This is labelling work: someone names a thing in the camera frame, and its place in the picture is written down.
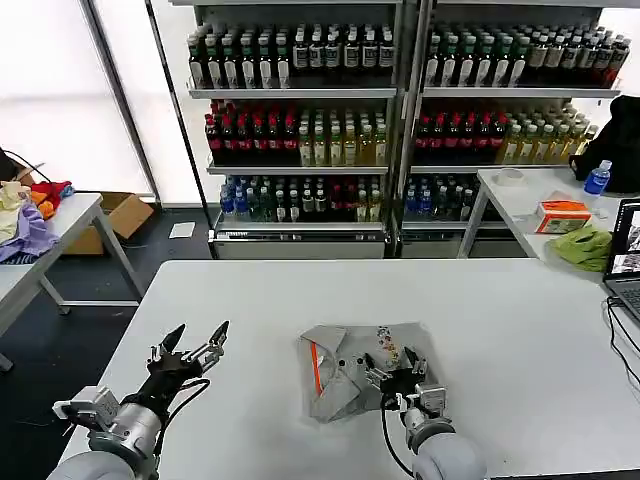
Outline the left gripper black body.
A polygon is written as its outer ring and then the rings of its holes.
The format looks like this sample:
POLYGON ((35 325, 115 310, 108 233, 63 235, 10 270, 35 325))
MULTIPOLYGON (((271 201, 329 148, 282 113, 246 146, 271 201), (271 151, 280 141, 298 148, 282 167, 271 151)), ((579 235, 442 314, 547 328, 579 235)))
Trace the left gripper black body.
POLYGON ((151 410, 156 416, 167 416, 169 407, 181 387, 202 376, 198 360, 186 360, 181 352, 165 353, 148 367, 149 377, 140 389, 130 395, 130 402, 151 410))

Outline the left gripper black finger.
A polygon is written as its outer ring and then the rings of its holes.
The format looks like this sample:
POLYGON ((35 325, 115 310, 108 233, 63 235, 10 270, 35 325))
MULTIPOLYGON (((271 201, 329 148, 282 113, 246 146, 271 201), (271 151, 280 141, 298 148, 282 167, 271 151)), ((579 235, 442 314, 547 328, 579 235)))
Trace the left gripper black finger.
POLYGON ((215 366, 224 355, 224 343, 230 322, 224 321, 211 335, 209 340, 194 351, 184 354, 181 360, 188 365, 198 365, 202 373, 215 366))
POLYGON ((185 327, 185 324, 179 325, 169 332, 159 344, 152 345, 148 362, 160 362, 164 357, 172 354, 184 333, 185 327))

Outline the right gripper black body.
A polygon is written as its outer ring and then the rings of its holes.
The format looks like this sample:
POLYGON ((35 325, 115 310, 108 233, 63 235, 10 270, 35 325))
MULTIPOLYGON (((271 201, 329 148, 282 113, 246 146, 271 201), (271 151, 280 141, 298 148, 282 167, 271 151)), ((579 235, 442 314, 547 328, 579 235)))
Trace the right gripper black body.
POLYGON ((416 393, 416 386, 423 382, 423 374, 411 368, 396 369, 386 374, 380 381, 379 390, 383 396, 408 396, 416 393))

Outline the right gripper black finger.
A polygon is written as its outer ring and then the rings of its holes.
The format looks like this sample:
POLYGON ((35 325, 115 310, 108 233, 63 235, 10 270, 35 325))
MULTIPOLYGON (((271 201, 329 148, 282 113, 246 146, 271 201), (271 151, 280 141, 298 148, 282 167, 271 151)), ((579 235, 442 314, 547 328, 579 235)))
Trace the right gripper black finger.
POLYGON ((414 349, 405 346, 403 348, 404 376, 411 381, 425 381, 428 374, 428 364, 414 349))
POLYGON ((364 354, 365 378, 370 384, 383 384, 393 378, 393 376, 375 364, 374 359, 368 354, 364 354))

